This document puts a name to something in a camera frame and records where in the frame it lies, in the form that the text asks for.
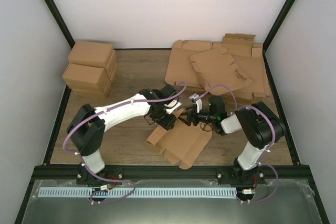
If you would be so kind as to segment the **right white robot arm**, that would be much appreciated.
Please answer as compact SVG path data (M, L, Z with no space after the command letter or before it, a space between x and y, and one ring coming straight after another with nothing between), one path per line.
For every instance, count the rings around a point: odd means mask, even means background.
M279 141L286 133L283 121L276 116L265 103L259 101L245 105L228 115L221 96L209 98L209 109L201 109L195 98L178 119L188 126L199 123L209 124L219 135L228 135L242 130L247 144L242 153L234 160L233 179L244 184L256 176L257 166L265 152Z

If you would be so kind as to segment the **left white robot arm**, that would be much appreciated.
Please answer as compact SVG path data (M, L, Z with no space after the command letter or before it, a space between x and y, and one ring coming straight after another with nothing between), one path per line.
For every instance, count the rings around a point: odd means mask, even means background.
M103 136L114 126L137 117L149 117L153 123L171 130L176 122L173 111L181 106L180 93L167 84L164 88L142 89L134 96L111 105L83 105L67 128L63 149L81 159L78 182L101 185L114 182L107 177L100 153Z

